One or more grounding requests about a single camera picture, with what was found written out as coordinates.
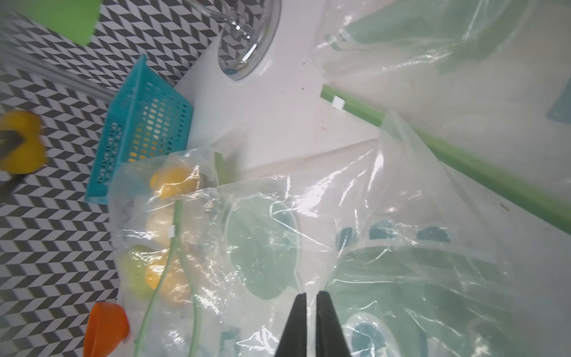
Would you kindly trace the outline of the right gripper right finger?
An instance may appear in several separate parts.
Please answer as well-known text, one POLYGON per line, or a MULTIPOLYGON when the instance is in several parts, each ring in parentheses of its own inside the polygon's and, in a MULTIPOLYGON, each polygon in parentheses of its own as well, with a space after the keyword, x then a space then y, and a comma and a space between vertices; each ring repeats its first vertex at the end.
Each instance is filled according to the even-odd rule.
POLYGON ((317 297, 316 357, 351 357, 332 298, 319 291, 317 297))

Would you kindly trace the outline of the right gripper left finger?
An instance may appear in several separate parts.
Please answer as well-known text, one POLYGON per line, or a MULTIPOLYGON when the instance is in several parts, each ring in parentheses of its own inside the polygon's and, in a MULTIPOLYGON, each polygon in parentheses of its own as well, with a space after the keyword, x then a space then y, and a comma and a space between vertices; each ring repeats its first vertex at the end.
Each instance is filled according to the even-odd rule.
POLYGON ((275 357, 307 357, 307 296, 296 296, 275 357))

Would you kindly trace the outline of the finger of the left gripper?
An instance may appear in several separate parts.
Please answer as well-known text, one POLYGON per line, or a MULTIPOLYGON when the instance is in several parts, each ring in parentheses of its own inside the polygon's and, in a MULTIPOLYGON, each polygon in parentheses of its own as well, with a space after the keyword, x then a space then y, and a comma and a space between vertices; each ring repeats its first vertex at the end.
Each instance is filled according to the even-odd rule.
POLYGON ((13 151, 25 142, 24 137, 17 131, 0 132, 0 160, 5 160, 13 151))

